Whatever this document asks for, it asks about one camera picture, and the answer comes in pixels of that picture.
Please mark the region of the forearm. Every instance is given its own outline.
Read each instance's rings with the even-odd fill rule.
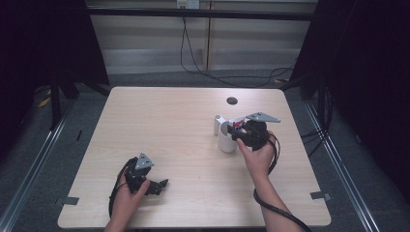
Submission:
[[[126,230],[127,223],[121,220],[110,220],[106,225],[104,232],[123,232]]]
[[[252,177],[252,179],[255,184],[256,192],[261,200],[290,214],[289,209],[280,199],[277,191],[275,190],[274,186],[267,176]],[[301,227],[298,224],[288,219],[287,217],[284,217],[262,206],[261,210],[265,220],[266,230],[268,232],[302,231]]]

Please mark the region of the finger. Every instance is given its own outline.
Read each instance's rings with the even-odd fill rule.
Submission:
[[[121,177],[120,177],[120,182],[118,183],[117,188],[122,187],[122,186],[124,185],[124,183],[127,182],[127,180],[126,180],[126,174],[125,174],[125,173],[127,172],[127,169],[128,169],[128,168],[126,168],[126,169],[124,170],[124,173],[122,173],[122,175],[121,175],[121,172],[118,173],[118,176],[121,175]]]
[[[126,179],[125,175],[126,175],[127,170],[128,170],[127,167],[124,168],[124,170],[121,170],[121,171],[118,173],[117,177],[120,177],[120,175],[121,175],[120,179],[121,179],[121,180],[123,180],[123,179],[125,180],[125,179]]]
[[[271,139],[272,142],[276,143],[277,136],[271,130],[268,130],[268,134],[269,134],[269,139]]]
[[[249,152],[247,145],[245,145],[244,141],[242,141],[242,139],[240,138],[236,139],[236,142],[238,143],[239,150],[244,156],[246,156]]]
[[[274,145],[267,142],[259,151],[260,153],[264,154],[272,154],[274,152]]]
[[[142,196],[145,195],[145,192],[147,192],[148,187],[150,186],[150,184],[151,184],[151,181],[150,181],[150,180],[148,180],[148,179],[145,180],[145,181],[142,183],[141,187],[139,187],[138,192],[135,194],[135,198],[137,198],[137,199],[142,198]]]

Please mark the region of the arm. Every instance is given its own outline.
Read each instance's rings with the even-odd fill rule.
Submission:
[[[276,206],[288,213],[286,205],[280,199],[277,191],[272,185],[268,177],[269,165],[274,157],[273,147],[267,143],[264,147],[257,151],[250,151],[241,139],[237,139],[238,147],[241,150],[245,158],[249,174],[253,180],[260,199],[266,203]],[[302,231],[302,228],[293,222],[292,220],[283,217],[275,212],[272,212],[264,207],[261,207],[262,215],[265,220],[266,230],[268,232],[286,231],[292,232]]]
[[[150,186],[150,181],[146,180],[137,193],[132,194],[126,182],[126,178],[123,174],[118,186],[120,188],[117,191],[117,195],[112,207],[111,220],[106,225],[105,232],[119,232],[124,231],[127,225],[138,209],[139,203]]]

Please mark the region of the wall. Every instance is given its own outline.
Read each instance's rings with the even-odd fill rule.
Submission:
[[[88,6],[176,8],[176,1],[88,0]],[[200,9],[313,13],[316,1],[200,1]],[[92,15],[109,74],[189,70],[274,69],[294,64],[308,22]]]

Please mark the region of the wrist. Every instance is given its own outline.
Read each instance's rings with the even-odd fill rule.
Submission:
[[[122,232],[126,229],[127,225],[115,219],[111,219],[106,225],[104,232]]]
[[[250,174],[250,176],[251,176],[251,178],[253,180],[253,183],[255,185],[271,182],[269,180],[268,174],[266,174],[266,173],[253,173],[253,174]]]

